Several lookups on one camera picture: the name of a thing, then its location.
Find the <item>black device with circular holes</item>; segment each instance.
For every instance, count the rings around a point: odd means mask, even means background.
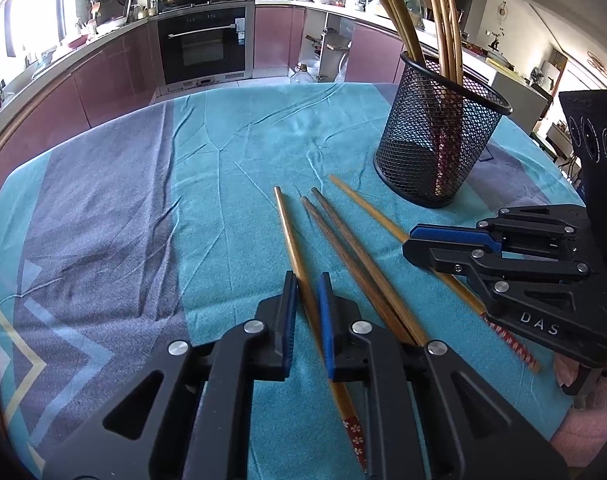
[[[595,240],[607,263],[607,90],[560,92]]]

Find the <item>red patterned chopstick end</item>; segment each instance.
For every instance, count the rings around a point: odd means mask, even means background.
[[[351,416],[350,418],[346,418],[346,420],[343,422],[346,432],[350,437],[352,449],[355,452],[357,459],[359,459],[361,469],[365,471],[365,438],[363,436],[363,428],[359,423],[359,419],[357,419],[355,416]]]

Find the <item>black mesh pen holder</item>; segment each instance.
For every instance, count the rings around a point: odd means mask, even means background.
[[[472,75],[463,86],[401,54],[406,66],[375,153],[382,181],[406,200],[444,207],[468,177],[510,104]]]

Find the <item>window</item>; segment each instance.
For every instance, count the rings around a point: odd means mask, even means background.
[[[0,79],[6,83],[59,43],[57,0],[0,0]]]

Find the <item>table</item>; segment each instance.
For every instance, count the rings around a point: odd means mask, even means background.
[[[543,367],[532,375],[445,285],[411,267],[328,175],[408,230],[472,226],[503,206],[581,201],[506,118],[448,207],[400,199],[372,164],[395,88],[200,92],[80,134],[8,178],[0,192],[0,396],[14,448],[34,473],[153,352],[178,338],[218,338],[280,292],[290,263],[273,186],[287,196],[311,279],[329,271],[336,293],[380,322],[299,203],[316,186],[429,335],[552,436],[571,404],[555,384],[552,353],[527,343]],[[361,478],[302,313],[295,338],[290,378],[255,386],[249,478]]]

